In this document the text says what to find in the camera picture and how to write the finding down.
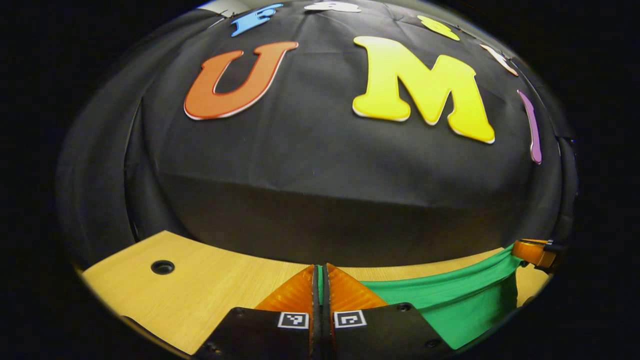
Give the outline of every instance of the yellow letter m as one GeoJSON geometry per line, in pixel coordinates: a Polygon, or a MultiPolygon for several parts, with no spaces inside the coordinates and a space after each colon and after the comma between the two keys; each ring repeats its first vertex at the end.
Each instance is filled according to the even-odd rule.
{"type": "Polygon", "coordinates": [[[451,93],[454,109],[447,118],[451,129],[482,142],[495,141],[474,78],[476,72],[469,65],[440,55],[429,70],[397,41],[379,37],[356,37],[353,41],[366,48],[369,57],[367,92],[353,99],[356,114],[393,121],[408,119],[411,108],[400,99],[400,79],[427,124],[438,122],[451,93]]]}

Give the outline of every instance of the orange letter u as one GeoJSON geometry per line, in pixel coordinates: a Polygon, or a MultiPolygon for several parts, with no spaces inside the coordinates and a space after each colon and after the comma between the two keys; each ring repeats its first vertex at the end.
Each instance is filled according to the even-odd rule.
{"type": "Polygon", "coordinates": [[[202,71],[184,100],[184,112],[194,120],[229,117],[258,101],[269,89],[287,50],[297,42],[274,42],[258,46],[259,55],[242,86],[225,94],[216,93],[216,85],[229,64],[243,55],[242,50],[217,55],[202,64],[202,71]]]}

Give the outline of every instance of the black cloth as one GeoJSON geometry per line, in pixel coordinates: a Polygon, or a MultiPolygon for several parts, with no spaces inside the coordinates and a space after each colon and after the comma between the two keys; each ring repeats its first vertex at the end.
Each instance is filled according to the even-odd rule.
{"type": "Polygon", "coordinates": [[[417,15],[428,13],[366,0],[350,1],[360,13],[303,9],[312,3],[284,3],[234,38],[234,19],[209,27],[220,17],[194,10],[134,49],[80,114],[60,158],[60,218],[80,264],[163,229],[337,266],[442,261],[554,233],[563,196],[554,130],[570,132],[564,119],[552,122],[555,100],[537,94],[542,84],[527,80],[527,68],[510,74],[454,24],[459,42],[425,28],[417,15]],[[451,130],[451,97],[438,124],[427,125],[403,85],[408,120],[356,115],[351,102],[367,86],[357,36],[396,40],[429,68],[441,54],[470,65],[495,143],[451,130]],[[232,91],[251,71],[253,50],[281,41],[300,45],[258,102],[225,119],[187,117],[184,99],[204,61],[244,51],[216,89],[232,91]],[[536,112],[540,165],[517,90],[536,112]]]}

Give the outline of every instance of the table surface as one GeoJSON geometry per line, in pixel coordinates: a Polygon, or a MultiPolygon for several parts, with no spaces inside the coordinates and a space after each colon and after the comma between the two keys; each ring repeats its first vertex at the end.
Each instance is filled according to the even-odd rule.
{"type": "MultiPolygon", "coordinates": [[[[359,281],[411,279],[464,268],[501,250],[437,263],[340,269],[359,281]]],[[[82,276],[116,314],[136,320],[174,347],[194,354],[230,309],[255,307],[306,267],[219,249],[163,231],[91,266],[82,276]],[[175,270],[155,274],[151,264],[158,260],[171,261],[175,270]]],[[[518,268],[518,306],[547,279],[532,265],[518,268]]]]}

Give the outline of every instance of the screw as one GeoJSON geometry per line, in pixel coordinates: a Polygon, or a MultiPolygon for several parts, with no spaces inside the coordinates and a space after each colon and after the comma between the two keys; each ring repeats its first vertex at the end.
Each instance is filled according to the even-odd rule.
{"type": "Polygon", "coordinates": [[[409,311],[411,310],[411,305],[404,303],[404,304],[400,304],[398,305],[398,310],[400,311],[409,311]]]}
{"type": "Polygon", "coordinates": [[[424,346],[428,347],[428,348],[434,348],[438,345],[440,345],[442,343],[442,340],[440,339],[433,339],[433,340],[429,340],[427,341],[424,346]]]}
{"type": "Polygon", "coordinates": [[[168,260],[158,260],[155,263],[151,264],[151,271],[155,272],[158,275],[166,275],[173,272],[175,269],[175,265],[168,260]]]}
{"type": "Polygon", "coordinates": [[[216,346],[216,344],[212,343],[211,341],[207,341],[204,345],[203,345],[204,349],[208,352],[213,352],[216,355],[220,355],[222,354],[222,351],[216,346]]]}

